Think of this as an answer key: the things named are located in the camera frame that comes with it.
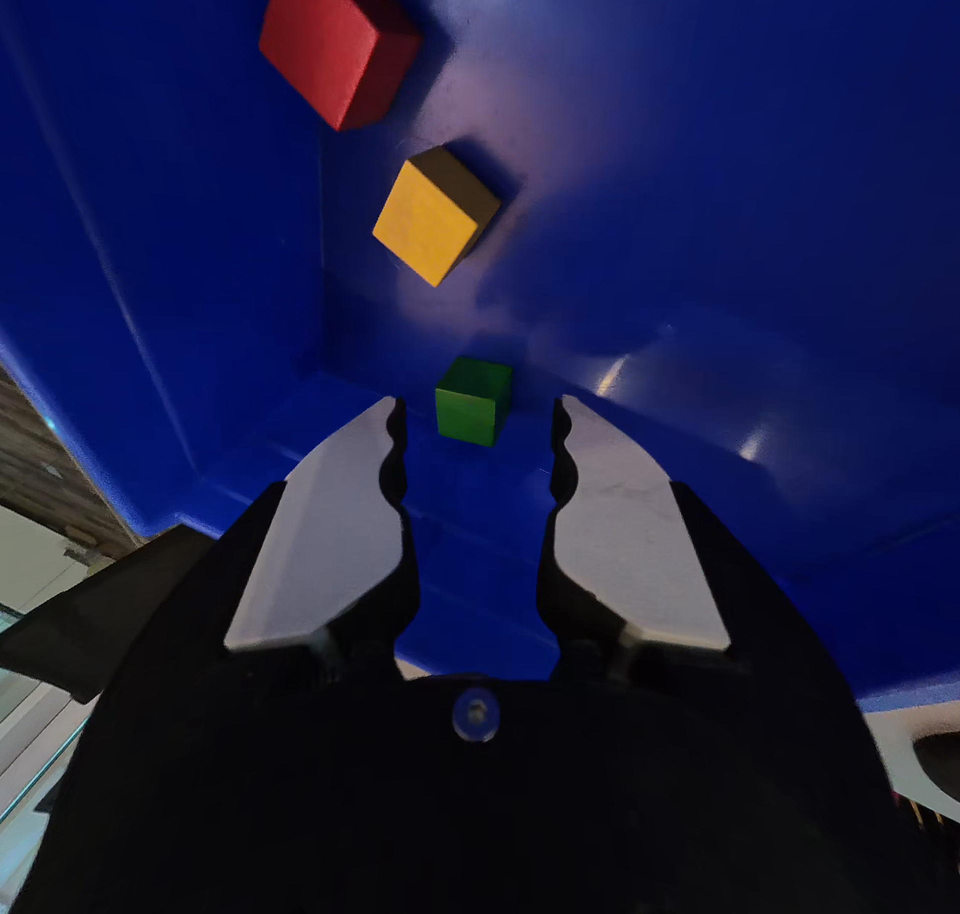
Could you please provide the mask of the white rounded object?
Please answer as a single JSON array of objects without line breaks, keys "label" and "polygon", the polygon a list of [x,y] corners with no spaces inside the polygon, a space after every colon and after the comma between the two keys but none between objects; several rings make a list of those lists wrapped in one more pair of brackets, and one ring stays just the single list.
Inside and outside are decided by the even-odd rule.
[{"label": "white rounded object", "polygon": [[959,701],[864,711],[894,792],[959,822]]}]

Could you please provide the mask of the red wooden cube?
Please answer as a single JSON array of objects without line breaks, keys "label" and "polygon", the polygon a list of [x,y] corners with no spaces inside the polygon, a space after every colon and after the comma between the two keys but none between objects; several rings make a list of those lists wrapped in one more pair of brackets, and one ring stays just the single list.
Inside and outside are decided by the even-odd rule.
[{"label": "red wooden cube", "polygon": [[423,41],[398,0],[269,0],[259,49],[344,132],[387,116]]}]

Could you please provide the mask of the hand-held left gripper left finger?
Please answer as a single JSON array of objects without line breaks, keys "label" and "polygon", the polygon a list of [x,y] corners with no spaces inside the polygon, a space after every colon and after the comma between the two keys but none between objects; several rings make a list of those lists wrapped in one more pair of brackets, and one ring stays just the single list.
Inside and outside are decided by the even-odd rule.
[{"label": "hand-held left gripper left finger", "polygon": [[395,647],[421,606],[403,506],[406,445],[405,403],[385,396],[292,469],[225,634],[228,650]]}]

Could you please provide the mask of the blue plastic bin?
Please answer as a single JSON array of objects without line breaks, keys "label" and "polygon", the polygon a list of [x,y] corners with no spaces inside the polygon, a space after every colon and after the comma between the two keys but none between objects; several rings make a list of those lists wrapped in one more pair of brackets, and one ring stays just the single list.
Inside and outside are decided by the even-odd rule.
[{"label": "blue plastic bin", "polygon": [[[866,711],[958,699],[958,0],[398,0],[330,129],[268,0],[2,0],[2,358],[139,535],[218,536],[407,405],[428,670],[545,678],[554,400],[689,485]],[[443,145],[501,200],[432,287],[373,235]],[[458,356],[513,370],[493,447]]]}]

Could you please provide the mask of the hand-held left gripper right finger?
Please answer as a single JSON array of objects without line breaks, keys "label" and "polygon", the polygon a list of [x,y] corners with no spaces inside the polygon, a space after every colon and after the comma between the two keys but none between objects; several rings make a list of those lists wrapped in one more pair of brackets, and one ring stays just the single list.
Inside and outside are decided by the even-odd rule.
[{"label": "hand-held left gripper right finger", "polygon": [[640,644],[728,650],[731,637],[659,463],[571,394],[555,400],[551,449],[555,505],[535,603],[558,644],[590,642],[607,659]]}]

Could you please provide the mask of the green wooden cube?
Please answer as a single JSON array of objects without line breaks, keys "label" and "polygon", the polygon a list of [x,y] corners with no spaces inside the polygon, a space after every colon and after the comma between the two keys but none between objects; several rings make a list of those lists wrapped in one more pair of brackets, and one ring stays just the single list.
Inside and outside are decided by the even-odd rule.
[{"label": "green wooden cube", "polygon": [[508,365],[455,358],[435,388],[438,433],[492,448],[510,413],[513,375]]}]

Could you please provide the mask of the yellow wooden cube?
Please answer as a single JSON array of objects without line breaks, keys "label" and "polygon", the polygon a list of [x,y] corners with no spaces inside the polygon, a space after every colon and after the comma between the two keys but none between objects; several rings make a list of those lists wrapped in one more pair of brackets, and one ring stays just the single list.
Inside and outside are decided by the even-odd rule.
[{"label": "yellow wooden cube", "polygon": [[474,248],[501,200],[444,145],[406,159],[372,234],[432,287]]}]

